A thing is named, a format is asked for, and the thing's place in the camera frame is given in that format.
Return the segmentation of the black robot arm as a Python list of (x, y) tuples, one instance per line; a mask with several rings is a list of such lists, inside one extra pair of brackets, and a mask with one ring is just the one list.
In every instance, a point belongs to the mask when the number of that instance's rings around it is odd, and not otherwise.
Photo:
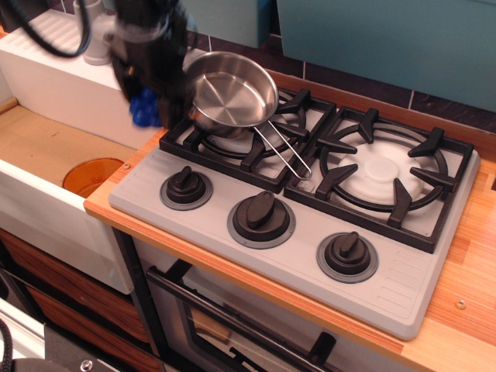
[(107, 36), (116, 80), (138, 126), (172, 129), (191, 107), (183, 63), (188, 17), (179, 1), (117, 1)]

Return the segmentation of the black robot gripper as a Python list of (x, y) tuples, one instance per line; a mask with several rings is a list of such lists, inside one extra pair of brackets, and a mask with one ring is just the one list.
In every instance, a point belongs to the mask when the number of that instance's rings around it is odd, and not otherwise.
[(140, 27), (117, 22), (108, 39), (112, 68), (128, 102), (149, 88), (157, 96), (157, 112), (164, 129), (173, 129), (193, 105), (183, 69), (188, 52), (188, 24), (168, 22)]

